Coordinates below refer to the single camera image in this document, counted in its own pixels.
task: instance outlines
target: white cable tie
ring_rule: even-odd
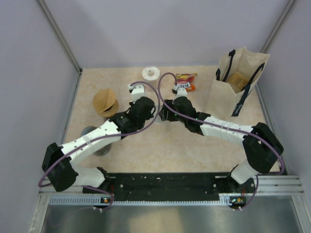
[[[234,123],[233,122],[227,122],[227,124],[228,124],[228,126],[226,126],[227,127],[227,134],[226,135],[228,137],[228,141],[231,142],[230,138],[229,138],[229,129],[231,128],[232,125],[234,125]]]
[[[78,150],[76,151],[76,153],[75,153],[75,158],[78,156]]]
[[[92,143],[91,143],[89,137],[86,136],[86,135],[83,135],[82,138],[83,138],[83,140],[85,140],[85,142],[86,142],[86,144],[88,145],[88,147],[89,147],[91,153],[93,154],[94,151],[93,151]]]
[[[221,136],[222,136],[222,138],[224,139],[224,136],[223,136],[223,129],[224,129],[224,126],[226,125],[226,122],[223,122],[222,124],[221,124],[221,128],[220,128],[220,134],[221,134]]]

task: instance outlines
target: silver metal surface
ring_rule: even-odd
[[[38,5],[40,6],[42,12],[44,13],[44,15],[46,16],[50,26],[52,27],[59,43],[61,44],[61,46],[63,47],[67,57],[69,58],[69,60],[71,61],[71,63],[73,64],[73,66],[75,67],[75,69],[77,70],[78,73],[81,73],[82,68],[79,66],[76,58],[74,57],[70,47],[68,46],[67,41],[65,40],[62,32],[60,31],[59,27],[56,24],[56,21],[54,20],[48,6],[46,5],[44,0],[36,0]]]
[[[294,207],[304,233],[311,233],[310,207],[306,196],[293,196]]]
[[[30,222],[29,232],[40,233],[42,230],[45,214],[47,212],[48,205],[50,203],[49,196],[38,196],[37,203],[35,205],[35,212]]]
[[[269,46],[271,45],[271,43],[273,42],[273,39],[275,38],[278,30],[280,29],[280,27],[282,26],[284,20],[287,18],[287,16],[291,13],[291,11],[294,8],[294,4],[296,3],[296,0],[289,0],[284,11],[282,12],[280,18],[278,19],[278,21],[276,22],[276,25],[274,26],[272,32],[270,33],[268,39],[266,40],[266,42],[264,43],[261,52],[266,53],[269,49]]]
[[[115,206],[100,213],[49,206],[42,233],[302,233],[290,197],[260,197],[242,212],[218,206]]]

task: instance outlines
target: black bag handle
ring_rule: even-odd
[[[227,78],[228,78],[229,72],[230,72],[230,70],[231,70],[232,60],[233,60],[233,56],[234,56],[234,55],[235,55],[235,50],[233,50],[233,51],[231,51],[231,52],[229,53],[229,57],[231,57],[231,58],[230,58],[230,63],[229,63],[229,67],[228,67],[227,73],[226,73],[225,76],[224,76],[223,82],[226,82],[226,80],[227,80]]]
[[[246,100],[246,97],[248,96],[249,94],[249,90],[251,88],[251,84],[252,84],[252,81],[254,80],[255,76],[257,75],[257,73],[260,71],[260,70],[263,70],[264,68],[264,64],[265,63],[262,63],[257,69],[256,71],[254,72],[254,74],[252,75],[251,79],[248,81],[248,83],[245,85],[245,87],[243,87],[243,89],[241,91],[244,91],[240,101],[237,103],[237,105],[235,106],[234,110],[233,110],[233,113],[232,113],[232,116],[233,117],[237,117],[240,113],[240,110],[242,109],[243,105],[244,105],[244,102]]]
[[[255,76],[257,75],[257,73],[258,73],[260,70],[263,70],[264,64],[265,64],[265,63],[262,63],[262,64],[256,69],[255,73],[253,74],[253,76],[251,77],[251,79],[248,81],[248,83],[245,85],[245,87],[246,87],[247,85],[252,84],[252,82],[253,82]]]
[[[220,69],[219,68],[216,70],[216,80],[220,81]]]
[[[237,103],[237,105],[235,106],[234,110],[233,110],[233,113],[232,113],[232,117],[237,117],[244,105],[244,102],[246,100],[246,97],[248,96],[248,92],[249,92],[249,89],[251,88],[251,85],[246,85],[244,87],[244,93],[240,99],[240,101]]]

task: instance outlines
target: brown hat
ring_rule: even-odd
[[[93,107],[101,117],[112,117],[118,111],[119,103],[111,89],[100,89],[93,98]]]

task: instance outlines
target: snack bag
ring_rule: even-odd
[[[192,82],[193,82],[195,76],[198,76],[198,73],[176,74],[177,86],[185,88],[186,91],[194,91],[195,86],[192,84]]]

